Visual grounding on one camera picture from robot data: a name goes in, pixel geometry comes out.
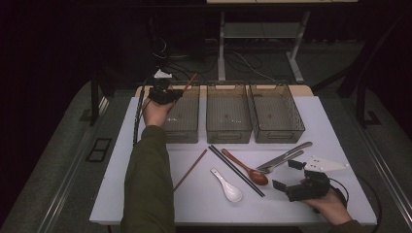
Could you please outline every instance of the hand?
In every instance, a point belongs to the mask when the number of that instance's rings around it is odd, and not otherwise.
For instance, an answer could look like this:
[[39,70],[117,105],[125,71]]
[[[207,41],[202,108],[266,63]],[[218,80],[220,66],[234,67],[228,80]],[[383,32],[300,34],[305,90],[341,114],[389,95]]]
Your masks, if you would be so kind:
[[340,225],[352,220],[352,217],[333,189],[330,189],[324,197],[304,200],[302,202],[317,209],[326,220],[333,225]]
[[161,127],[166,120],[167,113],[175,106],[176,102],[166,105],[157,104],[155,101],[146,98],[143,103],[143,119],[146,126],[156,125]]

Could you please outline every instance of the gray plastic basket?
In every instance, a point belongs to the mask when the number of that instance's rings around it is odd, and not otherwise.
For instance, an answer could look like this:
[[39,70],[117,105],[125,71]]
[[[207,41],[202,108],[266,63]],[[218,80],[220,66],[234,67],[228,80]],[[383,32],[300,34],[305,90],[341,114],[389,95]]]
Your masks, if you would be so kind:
[[247,144],[251,139],[246,83],[208,82],[206,131],[209,144]]
[[250,83],[249,103],[257,143],[297,143],[305,131],[289,86]]
[[[172,83],[174,86],[184,87],[186,83]],[[199,141],[199,93],[200,86],[193,83],[184,92],[182,98],[168,113],[163,124],[169,144],[196,144]]]

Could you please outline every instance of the wooden spoon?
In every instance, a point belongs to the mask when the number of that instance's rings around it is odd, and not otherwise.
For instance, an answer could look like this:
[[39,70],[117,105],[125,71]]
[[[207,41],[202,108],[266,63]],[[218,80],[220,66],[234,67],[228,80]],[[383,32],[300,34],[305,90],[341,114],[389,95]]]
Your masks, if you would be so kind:
[[233,156],[226,149],[222,149],[222,153],[226,157],[230,158],[230,160],[232,160],[233,162],[235,162],[235,163],[239,164],[241,167],[243,167],[248,172],[248,175],[249,175],[249,178],[251,179],[251,181],[254,182],[255,184],[267,185],[269,183],[269,180],[267,179],[266,176],[264,176],[264,174],[262,172],[247,167],[245,164],[243,164],[241,161],[239,161],[235,156]]

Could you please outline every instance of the sleeve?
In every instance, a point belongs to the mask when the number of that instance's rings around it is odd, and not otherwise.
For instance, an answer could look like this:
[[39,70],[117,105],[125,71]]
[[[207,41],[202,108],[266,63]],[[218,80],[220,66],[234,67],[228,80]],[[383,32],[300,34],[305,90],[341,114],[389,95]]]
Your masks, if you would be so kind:
[[350,220],[340,225],[332,226],[329,233],[366,233],[366,229],[356,220]]
[[160,127],[148,126],[130,155],[121,232],[173,233],[174,219],[166,134]]

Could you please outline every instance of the background table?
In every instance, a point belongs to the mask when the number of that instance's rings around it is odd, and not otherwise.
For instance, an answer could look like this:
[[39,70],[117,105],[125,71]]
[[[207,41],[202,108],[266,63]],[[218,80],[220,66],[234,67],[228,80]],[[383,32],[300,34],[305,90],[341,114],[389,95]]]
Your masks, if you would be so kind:
[[[307,141],[314,144],[304,149],[305,153],[296,160],[305,162],[315,155],[344,164],[349,163],[319,98],[295,96],[294,100],[306,127],[298,144]],[[130,101],[89,219],[92,222],[105,225],[120,224],[123,210],[124,174],[132,151],[137,103],[136,97]],[[203,94],[200,97],[199,111],[199,142],[193,145],[167,145],[174,184],[183,177],[200,153],[209,146],[206,142],[206,115],[204,114],[206,97]],[[139,135],[143,128],[144,125],[141,122]],[[228,149],[247,166],[254,168],[295,147],[296,144],[256,144],[252,134],[249,144],[216,144],[215,146],[219,150]],[[240,202],[227,201],[220,182],[210,172],[212,168],[216,168],[228,182],[242,190],[243,199]],[[348,210],[353,218],[362,224],[376,224],[376,216],[354,171],[349,168],[326,174],[343,183],[348,189],[350,194]],[[286,185],[294,185],[299,184],[303,178],[303,172],[283,164],[267,178],[270,181],[277,180]],[[337,183],[332,182],[332,184],[343,191]],[[307,225],[325,222],[322,216],[314,214],[312,209],[305,204],[289,202],[285,193],[275,190],[271,182],[266,186],[260,186],[260,189],[265,194],[264,197],[258,196],[221,160],[208,151],[175,192],[175,221],[181,225]]]

